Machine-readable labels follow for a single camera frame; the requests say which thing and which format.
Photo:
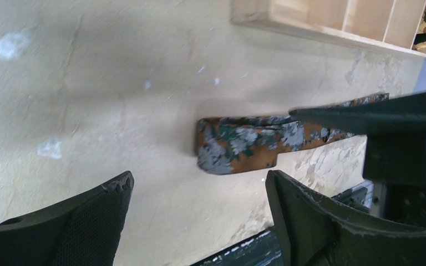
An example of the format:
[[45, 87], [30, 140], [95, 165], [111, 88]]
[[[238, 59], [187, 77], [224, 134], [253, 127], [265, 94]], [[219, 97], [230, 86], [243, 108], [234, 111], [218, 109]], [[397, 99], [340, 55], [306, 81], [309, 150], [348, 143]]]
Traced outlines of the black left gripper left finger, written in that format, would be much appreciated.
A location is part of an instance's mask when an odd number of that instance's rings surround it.
[[125, 171], [0, 223], [0, 265], [113, 265], [133, 187]]

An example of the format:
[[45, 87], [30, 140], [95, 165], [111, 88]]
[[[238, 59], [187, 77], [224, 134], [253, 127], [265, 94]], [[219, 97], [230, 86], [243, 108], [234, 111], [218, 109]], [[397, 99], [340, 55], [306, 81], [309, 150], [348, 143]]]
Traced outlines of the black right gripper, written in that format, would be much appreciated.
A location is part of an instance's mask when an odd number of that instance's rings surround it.
[[370, 214], [426, 228], [426, 92], [351, 107], [296, 109], [289, 114], [369, 135], [363, 178], [374, 184]]

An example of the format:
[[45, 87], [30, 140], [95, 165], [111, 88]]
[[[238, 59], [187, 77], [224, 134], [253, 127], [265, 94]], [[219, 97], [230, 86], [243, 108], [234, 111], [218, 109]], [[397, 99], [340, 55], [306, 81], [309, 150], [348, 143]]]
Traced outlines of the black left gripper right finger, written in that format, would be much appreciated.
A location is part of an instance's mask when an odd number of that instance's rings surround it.
[[426, 265], [426, 228], [377, 218], [280, 170], [266, 192], [284, 265]]

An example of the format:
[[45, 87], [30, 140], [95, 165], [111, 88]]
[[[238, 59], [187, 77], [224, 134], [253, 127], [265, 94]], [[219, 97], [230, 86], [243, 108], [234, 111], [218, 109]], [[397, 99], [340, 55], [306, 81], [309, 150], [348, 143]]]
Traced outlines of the brown floral tie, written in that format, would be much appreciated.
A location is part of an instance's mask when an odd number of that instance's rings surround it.
[[275, 167], [279, 154], [310, 150], [354, 134], [290, 115], [205, 117], [196, 124], [197, 166], [214, 175]]

